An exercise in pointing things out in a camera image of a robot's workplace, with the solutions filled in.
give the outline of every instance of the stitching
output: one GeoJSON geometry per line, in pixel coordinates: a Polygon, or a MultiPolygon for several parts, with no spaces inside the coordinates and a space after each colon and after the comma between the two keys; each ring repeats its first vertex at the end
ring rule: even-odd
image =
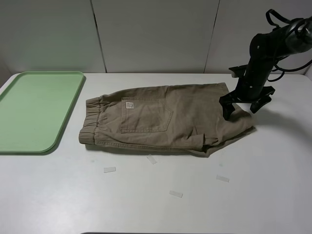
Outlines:
{"type": "Polygon", "coordinates": [[[110,141],[100,141],[97,140],[96,144],[100,145],[107,145],[107,146],[121,146],[124,148],[133,148],[133,149],[157,149],[157,150],[176,150],[176,149],[183,149],[183,150],[192,150],[192,149],[200,149],[197,147],[172,147],[172,146],[147,146],[147,145],[135,145],[135,144],[126,144],[126,143],[115,143],[110,141]]]}
{"type": "Polygon", "coordinates": [[[94,128],[94,131],[93,131],[93,143],[96,144],[96,129],[98,127],[98,119],[99,119],[99,115],[100,115],[100,111],[101,111],[101,101],[100,101],[100,98],[98,97],[97,98],[97,101],[98,101],[98,115],[97,115],[97,124],[96,124],[96,127],[94,128]]]}
{"type": "Polygon", "coordinates": [[[122,104],[121,104],[122,105],[122,107],[121,107],[121,123],[122,123],[122,113],[123,113],[123,111],[125,111],[126,112],[126,119],[125,119],[126,129],[122,129],[122,124],[120,124],[120,132],[121,133],[155,133],[155,132],[165,132],[165,131],[167,131],[168,126],[169,126],[170,121],[171,121],[172,116],[173,116],[173,110],[171,110],[163,101],[158,100],[158,99],[139,98],[139,97],[122,97],[121,99],[122,100],[157,101],[157,102],[160,102],[167,111],[169,111],[169,117],[168,117],[167,123],[164,126],[164,128],[158,127],[157,129],[154,129],[154,130],[148,129],[148,128],[147,129],[142,129],[142,130],[137,130],[137,129],[129,130],[128,129],[129,121],[127,119],[128,111],[127,111],[127,109],[124,109],[124,104],[125,103],[122,102],[122,104]]]}

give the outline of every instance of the tape strip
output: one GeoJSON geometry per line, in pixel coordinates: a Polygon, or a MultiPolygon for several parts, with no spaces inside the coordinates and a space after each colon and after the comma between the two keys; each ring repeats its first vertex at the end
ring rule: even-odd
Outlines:
{"type": "Polygon", "coordinates": [[[169,194],[173,195],[173,196],[178,196],[178,197],[182,197],[183,196],[183,193],[178,193],[178,192],[175,192],[175,191],[170,191],[169,194]]]}
{"type": "Polygon", "coordinates": [[[154,159],[154,157],[152,155],[148,155],[146,156],[148,158],[148,160],[151,162],[151,164],[155,164],[157,163],[157,161],[154,159]]]}
{"type": "Polygon", "coordinates": [[[105,167],[104,168],[104,173],[115,172],[115,171],[116,171],[116,167],[105,167]]]}
{"type": "Polygon", "coordinates": [[[216,176],[216,179],[222,180],[222,181],[224,181],[224,182],[230,182],[230,180],[229,180],[228,178],[223,177],[223,176],[220,176],[220,175],[217,175],[217,176],[216,176]]]}

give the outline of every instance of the white table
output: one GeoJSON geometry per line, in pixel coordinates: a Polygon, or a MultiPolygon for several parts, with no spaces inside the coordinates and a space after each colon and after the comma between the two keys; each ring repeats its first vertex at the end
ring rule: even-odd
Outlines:
{"type": "Polygon", "coordinates": [[[55,151],[0,156],[1,234],[312,233],[312,82],[307,77],[285,75],[273,83],[272,102],[254,115],[257,132],[209,158],[155,156],[158,163],[152,165],[137,152],[113,154],[79,144],[86,99],[190,83],[226,82],[233,90],[237,79],[222,74],[85,76],[55,151]],[[104,167],[116,172],[104,174],[104,167]],[[170,190],[183,198],[169,195],[170,190]]]}

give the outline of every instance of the back pocket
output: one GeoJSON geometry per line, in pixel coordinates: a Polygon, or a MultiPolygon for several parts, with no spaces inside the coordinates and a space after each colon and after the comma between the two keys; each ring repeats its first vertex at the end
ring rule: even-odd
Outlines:
{"type": "Polygon", "coordinates": [[[121,133],[164,132],[173,114],[157,99],[123,97],[121,106],[121,133]]]}

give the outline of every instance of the khaki pants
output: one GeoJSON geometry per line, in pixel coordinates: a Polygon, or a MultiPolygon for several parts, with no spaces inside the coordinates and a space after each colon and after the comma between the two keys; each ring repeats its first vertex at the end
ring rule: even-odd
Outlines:
{"type": "Polygon", "coordinates": [[[252,118],[236,104],[222,117],[225,83],[144,87],[86,101],[79,134],[82,144],[145,151],[190,151],[200,156],[254,130],[252,118]]]}

